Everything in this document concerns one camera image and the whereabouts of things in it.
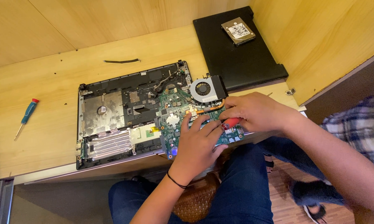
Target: disassembled laptop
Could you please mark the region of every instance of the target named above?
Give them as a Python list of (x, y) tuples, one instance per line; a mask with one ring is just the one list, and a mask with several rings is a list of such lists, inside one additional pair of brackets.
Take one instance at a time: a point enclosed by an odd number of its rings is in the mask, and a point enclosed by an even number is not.
[[(165, 151), (177, 155), (180, 125), (189, 112), (189, 126), (199, 115), (217, 120), (227, 97), (219, 76), (207, 74), (192, 82), (186, 61), (81, 84), (78, 95), (77, 169)], [(239, 126), (226, 130), (217, 145), (244, 138)]]

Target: person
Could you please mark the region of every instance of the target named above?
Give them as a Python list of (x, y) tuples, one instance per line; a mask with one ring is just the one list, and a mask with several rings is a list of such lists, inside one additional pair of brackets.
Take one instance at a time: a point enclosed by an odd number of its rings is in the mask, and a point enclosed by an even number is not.
[[(225, 100), (219, 119), (238, 117), (249, 131), (282, 131), (294, 141), (353, 209), (356, 223), (374, 223), (374, 164), (347, 143), (315, 125), (298, 111), (260, 93)], [(223, 132), (220, 121), (200, 129), (208, 116), (199, 116), (188, 128), (181, 124), (178, 155), (158, 186), (121, 181), (108, 193), (115, 224), (182, 223), (172, 213), (184, 186), (212, 165), (227, 147), (215, 147)], [(242, 145), (225, 163), (208, 215), (198, 223), (273, 223), (263, 152), (257, 145)]]
[[(374, 164), (374, 96), (366, 97), (351, 109), (330, 115), (320, 127), (348, 143)], [(314, 222), (325, 223), (322, 219), (325, 216), (325, 207), (320, 203), (345, 204), (344, 198), (330, 185), (326, 176), (293, 141), (270, 137), (258, 145), (267, 156), (274, 155), (321, 180), (309, 183), (296, 181), (290, 186), (294, 201), (304, 207)]]

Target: green circuit board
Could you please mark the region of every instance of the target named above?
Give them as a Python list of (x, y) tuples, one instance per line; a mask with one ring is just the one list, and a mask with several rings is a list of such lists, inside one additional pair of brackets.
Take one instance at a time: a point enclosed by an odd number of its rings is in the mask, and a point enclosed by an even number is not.
[[(168, 159), (172, 159), (177, 154), (177, 147), (179, 145), (180, 137), (180, 126), (181, 122), (183, 121), (184, 115), (186, 115), (186, 111), (190, 110), (190, 107), (192, 107), (193, 110), (201, 110), (204, 107), (208, 107), (208, 105), (195, 105), (194, 100), (191, 99), (190, 94), (177, 88), (169, 89), (167, 92), (163, 92), (163, 94), (161, 94), (159, 98), (161, 106), (159, 112), (157, 112), (157, 117), (166, 144), (167, 157)], [(201, 128), (211, 121), (218, 120), (220, 113), (224, 110), (225, 108), (223, 107), (218, 110), (211, 110), (199, 114), (210, 116), (209, 120), (202, 123)], [(174, 126), (168, 123), (168, 121), (170, 121), (168, 120), (169, 117), (172, 118), (171, 123), (175, 124)], [(195, 118), (196, 117), (191, 118), (189, 127), (192, 125)], [(244, 139), (244, 131), (242, 127), (237, 124), (233, 129), (223, 132), (216, 145), (231, 144), (242, 139)]]

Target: blue screwdriver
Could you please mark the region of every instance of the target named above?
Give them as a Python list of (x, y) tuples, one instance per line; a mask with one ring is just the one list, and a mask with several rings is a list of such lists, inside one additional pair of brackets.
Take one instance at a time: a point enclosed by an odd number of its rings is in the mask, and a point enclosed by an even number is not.
[(29, 104), (28, 108), (27, 108), (26, 111), (25, 111), (25, 115), (24, 115), (24, 117), (23, 117), (22, 120), (21, 120), (21, 127), (20, 127), (20, 129), (18, 129), (18, 132), (17, 132), (17, 134), (15, 135), (14, 141), (15, 141), (15, 139), (17, 138), (18, 134), (20, 134), (20, 130), (21, 130), (22, 126), (23, 126), (24, 124), (26, 124), (26, 122), (28, 121), (29, 117), (30, 117), (30, 116), (32, 115), (32, 113), (34, 112), (35, 107), (36, 107), (36, 104), (38, 104), (38, 102), (39, 102), (39, 100), (37, 100), (37, 99), (32, 99), (32, 102)]

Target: screwdriver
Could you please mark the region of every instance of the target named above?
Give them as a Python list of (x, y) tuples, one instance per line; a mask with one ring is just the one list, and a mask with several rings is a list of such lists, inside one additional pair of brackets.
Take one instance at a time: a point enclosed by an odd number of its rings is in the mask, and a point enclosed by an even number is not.
[(15, 135), (14, 141), (15, 141), (15, 139), (17, 138), (18, 134), (20, 134), (20, 130), (21, 130), (22, 126), (23, 126), (24, 124), (26, 124), (26, 122), (28, 121), (29, 117), (30, 117), (30, 116), (32, 115), (32, 113), (34, 112), (35, 107), (36, 107), (36, 104), (37, 104), (38, 102), (39, 102), (39, 100), (37, 100), (37, 99), (32, 99), (32, 102), (29, 104), (28, 108), (27, 108), (26, 111), (25, 111), (25, 115), (24, 115), (24, 117), (23, 117), (22, 120), (21, 120), (21, 127), (20, 127), (20, 129), (18, 129), (18, 132), (17, 132), (17, 134)]
[(224, 130), (229, 130), (238, 124), (243, 118), (229, 118), (222, 123)]

